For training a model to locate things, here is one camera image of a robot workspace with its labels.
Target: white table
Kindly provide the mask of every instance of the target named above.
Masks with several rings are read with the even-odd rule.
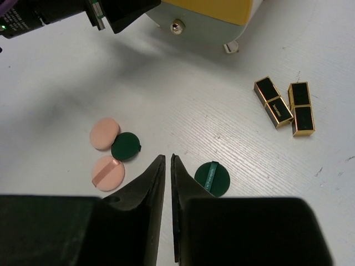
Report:
[[[190,43],[146,16],[114,35],[85,14],[21,37],[0,38],[0,193],[95,195],[90,172],[103,153],[88,141],[116,118],[143,146],[124,184],[158,154],[180,155],[194,175],[217,160],[226,196],[297,196],[315,211],[336,265],[355,265],[355,2],[266,0],[240,52]],[[269,75],[287,100],[308,81],[316,133],[275,130],[252,91]],[[176,265],[170,164],[158,265]]]

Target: makeup sponge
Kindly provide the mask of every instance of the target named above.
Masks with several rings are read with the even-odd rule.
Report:
[[[124,166],[120,161],[112,156],[104,156],[93,168],[92,183],[101,191],[110,191],[122,183],[124,175]]]
[[[224,195],[231,182],[227,169],[218,162],[201,165],[196,171],[195,180],[215,197]]]
[[[140,150],[141,146],[138,137],[130,132],[118,135],[111,147],[112,156],[119,161],[133,158]]]
[[[99,120],[90,132],[90,143],[97,150],[106,150],[115,141],[120,126],[112,118],[102,118]]]

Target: gold trim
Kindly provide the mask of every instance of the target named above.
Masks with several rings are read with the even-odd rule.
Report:
[[[281,97],[281,95],[280,95],[280,93],[278,94],[278,96],[276,96],[276,97],[274,97],[274,98],[272,98],[271,100],[269,100],[269,101],[266,101],[266,103],[265,104],[269,104],[271,101],[275,101],[275,100],[277,100],[278,98],[282,98]]]
[[[298,125],[297,125],[297,116],[296,116],[296,111],[293,109],[293,112],[295,114],[292,114],[295,118],[295,127],[296,127],[296,132],[293,134],[294,137],[299,137],[299,136],[311,136],[314,132],[316,132],[316,126],[315,126],[315,120],[313,118],[313,110],[311,106],[297,106],[298,107],[310,107],[311,108],[311,118],[312,118],[312,125],[313,125],[313,130],[308,129],[308,130],[299,130]]]
[[[259,81],[264,80],[264,79],[266,79],[266,78],[270,79],[269,76],[265,76],[265,77],[263,77],[262,79],[259,79],[259,80],[255,81],[254,83],[258,83]]]
[[[280,128],[280,127],[282,127],[282,126],[285,126],[285,125],[288,124],[288,123],[290,123],[290,122],[295,118],[294,115],[291,113],[290,109],[288,108],[288,106],[286,105],[284,99],[283,99],[282,97],[280,97],[280,98],[281,98],[281,101],[283,102],[283,104],[285,105],[285,107],[287,108],[287,111],[288,111],[288,113],[291,115],[291,117],[290,117],[289,119],[287,119],[287,120],[284,120],[284,121],[281,122],[281,123],[278,123],[278,125],[277,125],[277,127],[276,127],[277,129]]]
[[[273,116],[273,119],[277,122],[277,125],[275,126],[275,128],[278,128],[278,126],[280,125],[280,122],[278,122],[278,119],[277,117],[275,116],[275,114],[273,113],[273,111],[271,110],[270,106],[269,105],[265,105],[264,107],[264,110],[266,109],[266,107],[268,107],[268,109],[270,110],[270,113],[272,114]]]
[[[236,25],[246,25],[249,22],[253,7],[253,0],[163,0],[163,2]]]
[[[293,84],[299,84],[299,83],[306,83],[308,100],[310,101],[310,104],[295,105],[295,100],[293,99],[293,87],[292,86],[293,86]],[[291,83],[290,86],[288,87],[288,100],[290,102],[290,109],[293,109],[295,107],[309,107],[309,106],[312,108],[312,101],[311,101],[310,89],[308,87],[308,82],[303,81],[303,82]]]
[[[254,89],[253,89],[253,91],[255,92],[255,94],[257,95],[258,98],[259,98],[259,97],[263,98],[263,103],[261,103],[261,104],[262,104],[263,106],[265,106],[265,104],[266,104],[266,99],[265,99],[264,95],[261,93],[260,88],[259,88],[259,86],[256,85],[256,83],[254,83]]]

